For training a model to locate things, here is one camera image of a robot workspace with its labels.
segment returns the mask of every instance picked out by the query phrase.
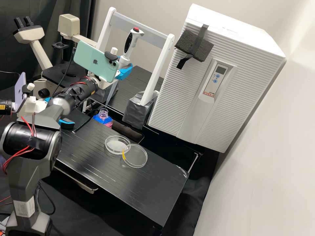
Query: black strap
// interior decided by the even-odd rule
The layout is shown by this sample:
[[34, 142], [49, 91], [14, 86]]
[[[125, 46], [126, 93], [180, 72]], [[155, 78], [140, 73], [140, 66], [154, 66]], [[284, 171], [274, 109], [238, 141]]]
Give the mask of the black strap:
[[27, 141], [27, 145], [31, 146], [32, 148], [36, 148], [38, 150], [45, 149], [46, 140], [39, 139], [35, 136], [31, 136], [30, 139]]
[[176, 68], [182, 69], [185, 62], [188, 61], [190, 58], [192, 58], [196, 54], [208, 27], [209, 27], [208, 25], [205, 25], [205, 24], [202, 25], [202, 27], [201, 27], [198, 35], [197, 35], [197, 38], [194, 42], [194, 45], [191, 47], [191, 49], [190, 49], [189, 53], [186, 55], [186, 57], [184, 57], [183, 59], [181, 59], [179, 61]]

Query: plastic bottle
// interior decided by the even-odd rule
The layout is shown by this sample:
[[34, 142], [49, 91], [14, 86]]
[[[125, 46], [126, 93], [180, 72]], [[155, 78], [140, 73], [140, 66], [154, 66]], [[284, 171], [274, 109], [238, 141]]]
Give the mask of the plastic bottle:
[[99, 123], [106, 125], [108, 128], [112, 128], [113, 119], [108, 116], [108, 110], [106, 108], [102, 108], [101, 110], [99, 110], [99, 113], [93, 116], [93, 119], [98, 121]]

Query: robotic arm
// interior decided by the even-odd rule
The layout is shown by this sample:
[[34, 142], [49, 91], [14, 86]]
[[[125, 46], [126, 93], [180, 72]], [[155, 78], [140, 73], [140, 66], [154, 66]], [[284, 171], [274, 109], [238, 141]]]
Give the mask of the robotic arm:
[[0, 152], [14, 155], [26, 146], [34, 148], [14, 157], [6, 168], [14, 206], [6, 235], [49, 235], [51, 220], [38, 204], [38, 181], [50, 175], [61, 149], [62, 136], [57, 121], [97, 90], [97, 79], [87, 76], [64, 88], [49, 101], [45, 110], [36, 114], [34, 120], [32, 116], [25, 117], [27, 123], [35, 125], [36, 135], [32, 135], [22, 118], [5, 127]]

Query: smartphone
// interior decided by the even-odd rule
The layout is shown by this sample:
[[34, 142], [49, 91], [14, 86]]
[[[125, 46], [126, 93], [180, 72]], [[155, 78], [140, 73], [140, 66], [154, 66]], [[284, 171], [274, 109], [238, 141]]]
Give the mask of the smartphone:
[[13, 112], [19, 112], [27, 99], [27, 95], [23, 94], [22, 87], [26, 84], [25, 72], [22, 72], [14, 86], [14, 104]]
[[109, 83], [114, 80], [119, 65], [117, 60], [106, 58], [103, 52], [83, 41], [78, 42], [73, 60]]

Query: black curtain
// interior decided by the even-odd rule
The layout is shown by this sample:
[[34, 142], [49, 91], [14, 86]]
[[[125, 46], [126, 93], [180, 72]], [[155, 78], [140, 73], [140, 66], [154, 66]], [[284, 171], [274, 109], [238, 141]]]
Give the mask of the black curtain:
[[[59, 15], [70, 13], [80, 18], [80, 34], [87, 36], [91, 0], [1, 0], [0, 1], [0, 70], [25, 72], [27, 80], [40, 75], [41, 69], [28, 44], [20, 44], [13, 36], [17, 29], [14, 18], [29, 16], [41, 25], [45, 36], [39, 40], [53, 65], [61, 61], [61, 51], [52, 44], [61, 40]], [[0, 73], [0, 91], [13, 86], [17, 75]]]

